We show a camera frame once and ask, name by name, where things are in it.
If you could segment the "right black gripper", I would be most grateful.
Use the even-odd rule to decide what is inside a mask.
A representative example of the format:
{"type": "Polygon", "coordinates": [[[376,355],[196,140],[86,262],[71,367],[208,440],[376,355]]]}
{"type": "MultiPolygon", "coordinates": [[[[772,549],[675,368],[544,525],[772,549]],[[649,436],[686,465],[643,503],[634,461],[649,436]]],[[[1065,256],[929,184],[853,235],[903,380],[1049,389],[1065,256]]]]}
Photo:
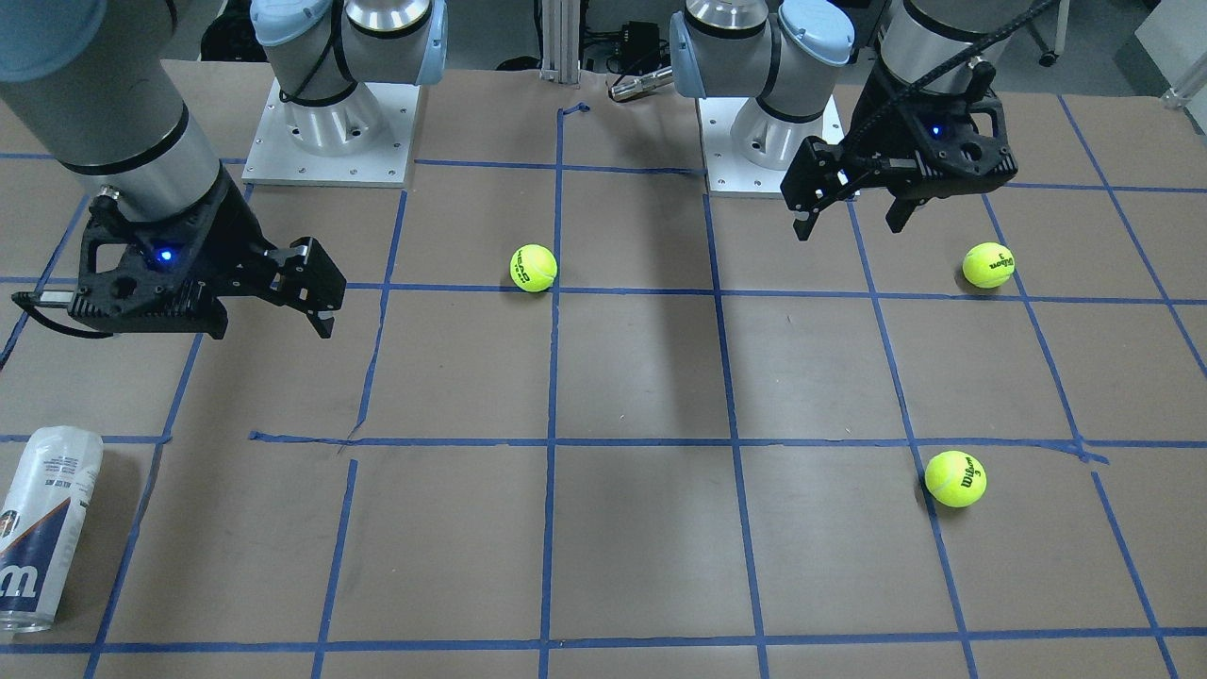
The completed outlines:
{"type": "Polygon", "coordinates": [[[91,199],[72,289],[18,291],[12,302],[68,336],[208,334],[222,339],[225,297],[257,297],[302,310],[330,340],[348,280],[316,238],[274,248],[237,182],[218,178],[167,219],[126,218],[124,195],[91,199]]]}

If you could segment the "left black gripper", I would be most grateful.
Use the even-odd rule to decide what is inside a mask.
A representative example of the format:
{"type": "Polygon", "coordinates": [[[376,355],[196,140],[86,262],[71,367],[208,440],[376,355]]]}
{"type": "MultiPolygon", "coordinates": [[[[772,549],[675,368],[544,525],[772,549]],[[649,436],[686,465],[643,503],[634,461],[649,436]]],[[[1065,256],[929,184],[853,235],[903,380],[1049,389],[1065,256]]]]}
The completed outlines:
{"type": "Polygon", "coordinates": [[[844,140],[844,168],[841,146],[805,137],[785,171],[780,193],[798,240],[809,240],[822,210],[855,197],[856,178],[890,189],[886,223],[899,235],[932,198],[987,193],[1018,176],[1001,98],[990,87],[996,68],[982,62],[969,72],[966,90],[919,90],[874,119],[906,84],[887,66],[871,68],[844,140]]]}

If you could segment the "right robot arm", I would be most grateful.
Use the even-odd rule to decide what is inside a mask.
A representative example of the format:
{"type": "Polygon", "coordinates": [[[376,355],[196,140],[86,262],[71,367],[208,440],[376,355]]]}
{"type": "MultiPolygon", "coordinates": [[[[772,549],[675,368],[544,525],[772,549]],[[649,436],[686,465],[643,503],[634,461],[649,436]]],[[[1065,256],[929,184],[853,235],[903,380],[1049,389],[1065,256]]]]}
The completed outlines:
{"type": "MultiPolygon", "coordinates": [[[[72,289],[16,292],[69,336],[227,330],[225,297],[331,336],[346,279],[315,238],[272,244],[168,77],[181,1],[5,1],[2,100],[91,191],[72,289]]],[[[416,95],[447,64],[444,1],[253,1],[275,90],[244,181],[406,185],[416,95]]]]}

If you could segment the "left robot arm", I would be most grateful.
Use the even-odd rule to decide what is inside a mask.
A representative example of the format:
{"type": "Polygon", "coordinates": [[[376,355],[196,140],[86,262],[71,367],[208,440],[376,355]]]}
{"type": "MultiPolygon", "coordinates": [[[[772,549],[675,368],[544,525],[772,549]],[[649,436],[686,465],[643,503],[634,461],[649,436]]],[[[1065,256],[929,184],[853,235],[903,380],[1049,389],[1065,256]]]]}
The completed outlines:
{"type": "Polygon", "coordinates": [[[686,1],[670,21],[675,89],[737,96],[734,141],[758,166],[785,171],[780,193],[807,240],[820,212],[885,188],[891,232],[932,199],[985,194],[1018,176],[1001,98],[1004,43],[1038,1],[896,1],[849,133],[809,128],[857,51],[849,13],[829,1],[686,1]]]}

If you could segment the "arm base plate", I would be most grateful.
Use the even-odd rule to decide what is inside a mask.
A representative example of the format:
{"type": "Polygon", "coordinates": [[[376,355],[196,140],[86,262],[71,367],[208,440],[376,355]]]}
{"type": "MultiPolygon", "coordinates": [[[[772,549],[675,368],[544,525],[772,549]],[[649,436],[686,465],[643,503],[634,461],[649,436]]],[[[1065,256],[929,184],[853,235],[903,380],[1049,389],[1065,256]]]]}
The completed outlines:
{"type": "Polygon", "coordinates": [[[404,189],[422,87],[358,83],[326,109],[282,103],[272,84],[241,171],[250,185],[404,189]]]}
{"type": "Polygon", "coordinates": [[[827,144],[844,137],[833,96],[818,117],[803,124],[776,119],[754,98],[699,99],[700,142],[711,197],[781,198],[781,182],[807,137],[827,144]]]}

